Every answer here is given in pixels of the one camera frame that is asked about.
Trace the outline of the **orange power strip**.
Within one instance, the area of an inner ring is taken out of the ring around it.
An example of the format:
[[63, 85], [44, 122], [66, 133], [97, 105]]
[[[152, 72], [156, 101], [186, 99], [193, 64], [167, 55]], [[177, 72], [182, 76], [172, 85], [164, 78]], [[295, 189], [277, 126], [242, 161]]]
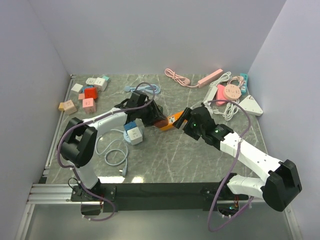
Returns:
[[164, 132], [164, 131], [172, 129], [174, 127], [173, 123], [175, 121], [177, 121], [182, 114], [183, 114], [183, 111], [180, 111], [180, 112], [177, 112], [175, 114], [168, 116], [167, 117], [167, 121], [168, 121], [167, 125], [165, 125], [164, 127], [161, 127], [160, 130]]

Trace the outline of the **pink round power strip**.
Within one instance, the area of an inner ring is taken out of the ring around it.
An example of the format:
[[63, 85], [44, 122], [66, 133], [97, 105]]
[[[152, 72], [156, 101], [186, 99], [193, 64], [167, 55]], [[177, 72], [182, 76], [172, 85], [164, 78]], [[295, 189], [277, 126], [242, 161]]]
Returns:
[[238, 100], [241, 95], [241, 88], [245, 83], [243, 76], [234, 76], [226, 84], [223, 90], [223, 96], [230, 101]]

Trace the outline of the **pink cube socket adapter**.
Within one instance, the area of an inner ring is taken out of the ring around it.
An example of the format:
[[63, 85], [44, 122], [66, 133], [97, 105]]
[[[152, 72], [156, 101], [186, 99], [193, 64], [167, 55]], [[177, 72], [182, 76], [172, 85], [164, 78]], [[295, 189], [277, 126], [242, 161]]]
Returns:
[[96, 112], [96, 102], [93, 98], [85, 98], [82, 100], [82, 108], [86, 114], [93, 114]]

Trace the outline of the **red cube socket adapter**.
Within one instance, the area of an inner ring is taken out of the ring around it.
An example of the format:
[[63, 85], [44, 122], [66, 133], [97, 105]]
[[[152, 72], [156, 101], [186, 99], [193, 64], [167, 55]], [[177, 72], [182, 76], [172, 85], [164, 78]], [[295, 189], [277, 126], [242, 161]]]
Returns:
[[97, 99], [99, 94], [98, 94], [98, 90], [96, 87], [86, 87], [84, 90], [83, 90], [83, 93], [84, 93], [84, 98], [85, 99]]

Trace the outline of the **brown cube socket adapter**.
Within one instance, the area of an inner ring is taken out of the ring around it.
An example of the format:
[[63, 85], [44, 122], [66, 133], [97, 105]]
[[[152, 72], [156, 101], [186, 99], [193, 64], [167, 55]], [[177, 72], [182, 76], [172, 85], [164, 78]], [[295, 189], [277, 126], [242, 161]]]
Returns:
[[165, 127], [165, 126], [168, 125], [168, 119], [165, 118], [165, 119], [157, 120], [157, 121], [154, 122], [153, 125], [154, 125], [156, 128], [161, 129], [161, 128], [163, 128], [163, 127]]

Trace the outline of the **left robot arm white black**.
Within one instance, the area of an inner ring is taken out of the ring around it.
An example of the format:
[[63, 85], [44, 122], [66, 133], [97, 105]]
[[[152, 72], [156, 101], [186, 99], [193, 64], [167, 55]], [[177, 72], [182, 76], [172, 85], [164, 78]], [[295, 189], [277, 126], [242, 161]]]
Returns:
[[73, 170], [83, 185], [82, 195], [88, 201], [94, 201], [100, 195], [97, 186], [100, 180], [90, 164], [97, 137], [136, 119], [140, 119], [145, 127], [162, 128], [168, 124], [162, 107], [139, 90], [101, 115], [84, 120], [74, 117], [68, 122], [57, 145], [57, 162], [62, 168]]

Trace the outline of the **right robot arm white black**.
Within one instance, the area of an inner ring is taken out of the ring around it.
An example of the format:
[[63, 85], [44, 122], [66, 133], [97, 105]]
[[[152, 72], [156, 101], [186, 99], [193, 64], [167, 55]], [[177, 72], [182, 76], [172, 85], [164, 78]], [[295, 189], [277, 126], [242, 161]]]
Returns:
[[216, 124], [204, 105], [195, 109], [187, 107], [173, 126], [183, 128], [184, 133], [195, 140], [202, 138], [206, 144], [234, 157], [257, 175], [253, 178], [228, 172], [220, 182], [214, 201], [219, 195], [226, 200], [235, 195], [247, 195], [263, 199], [273, 210], [282, 212], [302, 191], [297, 166], [291, 160], [281, 161], [269, 156], [230, 127]]

